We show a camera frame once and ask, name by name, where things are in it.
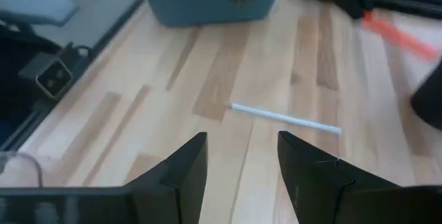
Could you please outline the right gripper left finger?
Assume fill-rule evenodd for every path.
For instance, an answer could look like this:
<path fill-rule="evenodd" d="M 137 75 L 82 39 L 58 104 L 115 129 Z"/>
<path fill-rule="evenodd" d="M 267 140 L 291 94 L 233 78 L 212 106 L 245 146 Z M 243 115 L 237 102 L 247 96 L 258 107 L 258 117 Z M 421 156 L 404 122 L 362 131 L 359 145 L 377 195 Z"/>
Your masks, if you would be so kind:
<path fill-rule="evenodd" d="M 118 187 L 0 188 L 0 224 L 198 224 L 207 134 Z"/>

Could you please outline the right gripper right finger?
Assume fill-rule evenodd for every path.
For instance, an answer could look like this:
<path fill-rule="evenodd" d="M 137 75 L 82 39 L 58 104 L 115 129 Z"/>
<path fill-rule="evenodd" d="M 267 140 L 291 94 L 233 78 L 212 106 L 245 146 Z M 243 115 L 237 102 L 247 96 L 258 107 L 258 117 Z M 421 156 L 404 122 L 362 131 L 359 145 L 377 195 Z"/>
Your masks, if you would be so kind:
<path fill-rule="evenodd" d="M 442 224 L 442 185 L 396 185 L 288 131 L 278 160 L 300 224 Z"/>

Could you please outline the orange pencil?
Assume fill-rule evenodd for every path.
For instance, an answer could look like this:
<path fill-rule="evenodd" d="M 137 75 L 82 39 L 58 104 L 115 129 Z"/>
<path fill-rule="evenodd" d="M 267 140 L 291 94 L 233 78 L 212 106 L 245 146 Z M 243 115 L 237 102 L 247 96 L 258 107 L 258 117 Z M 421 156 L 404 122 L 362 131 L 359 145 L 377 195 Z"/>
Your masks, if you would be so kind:
<path fill-rule="evenodd" d="M 435 62 L 442 55 L 442 46 L 434 46 L 402 30 L 394 23 L 392 13 L 386 10 L 366 10 L 355 22 L 363 30 L 378 35 L 399 50 L 411 53 L 427 63 Z"/>

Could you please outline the white pencil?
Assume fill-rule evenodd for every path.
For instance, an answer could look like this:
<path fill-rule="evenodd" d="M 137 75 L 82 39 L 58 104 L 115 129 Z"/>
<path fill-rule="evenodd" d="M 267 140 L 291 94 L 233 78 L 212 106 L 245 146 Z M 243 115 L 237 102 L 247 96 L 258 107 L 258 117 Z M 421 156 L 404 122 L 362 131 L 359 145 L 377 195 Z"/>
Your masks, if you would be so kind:
<path fill-rule="evenodd" d="M 335 134 L 342 133 L 342 129 L 340 127 L 322 124 L 319 122 L 313 122 L 313 121 L 305 120 L 305 119 L 301 119 L 301 118 L 295 118 L 292 116 L 283 115 L 283 114 L 272 112 L 272 111 L 266 111 L 263 109 L 256 109 L 256 108 L 253 108 L 250 106 L 245 106 L 242 104 L 229 103 L 229 107 L 233 110 L 237 110 L 237 111 L 241 111 L 241 112 L 245 112 L 245 113 L 250 113 L 252 115 L 257 115 L 257 116 L 269 118 L 272 120 L 278 120 L 278 121 L 287 122 L 290 124 L 295 124 L 295 125 L 299 125 L 299 126 L 303 126 L 303 127 L 309 127 L 312 129 L 317 129 L 317 130 L 326 131 L 326 132 L 335 133 Z"/>

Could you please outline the black square frame cap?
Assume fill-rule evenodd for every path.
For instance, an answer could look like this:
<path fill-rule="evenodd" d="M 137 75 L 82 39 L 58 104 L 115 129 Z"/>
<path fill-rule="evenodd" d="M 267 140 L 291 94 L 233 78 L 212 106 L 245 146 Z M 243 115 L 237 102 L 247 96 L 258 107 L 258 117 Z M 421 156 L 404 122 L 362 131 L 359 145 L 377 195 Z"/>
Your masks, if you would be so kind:
<path fill-rule="evenodd" d="M 17 75 L 35 95 L 50 100 L 58 100 L 73 80 L 65 63 L 48 53 L 36 54 Z"/>

